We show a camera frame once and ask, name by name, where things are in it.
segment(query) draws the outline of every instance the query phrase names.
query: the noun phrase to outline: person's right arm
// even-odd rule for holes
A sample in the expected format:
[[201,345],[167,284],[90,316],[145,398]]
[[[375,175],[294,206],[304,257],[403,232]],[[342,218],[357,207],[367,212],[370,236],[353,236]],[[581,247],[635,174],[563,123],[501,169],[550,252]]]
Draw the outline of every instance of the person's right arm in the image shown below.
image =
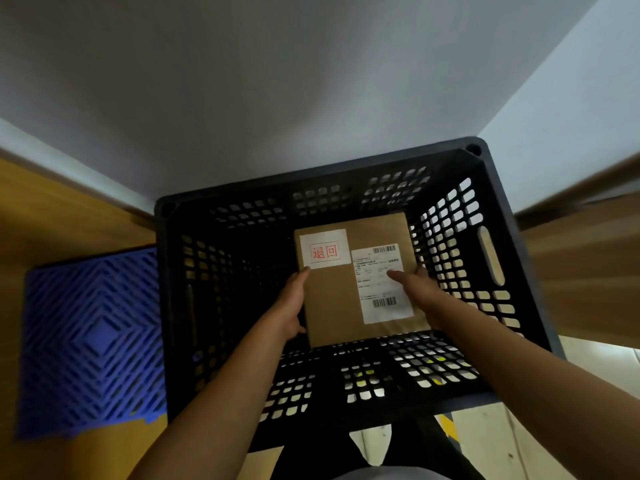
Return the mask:
[[640,478],[640,400],[441,291],[426,272],[388,275],[572,475]]

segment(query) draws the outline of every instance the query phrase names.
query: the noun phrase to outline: hand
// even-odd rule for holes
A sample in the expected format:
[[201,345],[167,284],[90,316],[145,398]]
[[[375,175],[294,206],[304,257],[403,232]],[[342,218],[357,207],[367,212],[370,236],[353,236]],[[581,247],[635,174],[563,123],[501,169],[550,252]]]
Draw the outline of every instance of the hand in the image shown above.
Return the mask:
[[441,299],[446,299],[445,297],[448,295],[429,277],[427,270],[418,266],[415,274],[410,274],[390,269],[387,275],[393,281],[402,284],[409,299],[424,312],[429,325],[432,328],[440,329],[440,314],[437,311],[437,303]]
[[276,326],[281,327],[286,340],[294,338],[299,333],[306,333],[307,330],[300,325],[298,313],[302,308],[305,298],[303,285],[311,272],[311,268],[306,266],[299,273],[293,273],[284,285],[279,297],[270,307],[267,315],[276,322]]

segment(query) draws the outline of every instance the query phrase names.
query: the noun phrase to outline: diamond pattern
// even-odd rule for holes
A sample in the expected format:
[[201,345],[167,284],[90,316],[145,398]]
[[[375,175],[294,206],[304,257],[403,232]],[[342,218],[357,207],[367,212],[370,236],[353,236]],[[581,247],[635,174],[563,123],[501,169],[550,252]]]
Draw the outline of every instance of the diamond pattern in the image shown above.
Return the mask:
[[31,270],[22,320],[19,439],[166,411],[155,248]]

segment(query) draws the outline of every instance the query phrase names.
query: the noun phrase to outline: black plastic crate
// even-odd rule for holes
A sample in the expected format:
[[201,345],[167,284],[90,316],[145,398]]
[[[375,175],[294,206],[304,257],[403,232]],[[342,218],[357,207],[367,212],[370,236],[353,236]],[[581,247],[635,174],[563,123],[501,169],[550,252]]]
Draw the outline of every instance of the black plastic crate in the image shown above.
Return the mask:
[[[295,229],[392,212],[405,213],[416,260],[441,287],[563,356],[489,149],[468,137],[160,199],[169,421],[297,270]],[[299,428],[354,431],[496,400],[441,332],[316,349],[299,336],[285,348],[251,450],[282,445]]]

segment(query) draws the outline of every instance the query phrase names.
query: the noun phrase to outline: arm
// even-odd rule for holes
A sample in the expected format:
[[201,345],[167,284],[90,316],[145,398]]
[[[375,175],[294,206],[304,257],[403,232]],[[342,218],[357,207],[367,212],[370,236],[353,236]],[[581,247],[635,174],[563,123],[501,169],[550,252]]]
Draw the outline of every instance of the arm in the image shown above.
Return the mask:
[[242,339],[217,377],[142,457],[129,480],[229,479],[238,475],[282,349],[298,332],[309,268],[293,274],[276,303]]
[[640,401],[517,336],[419,271],[388,275],[565,468],[581,480],[640,478]]

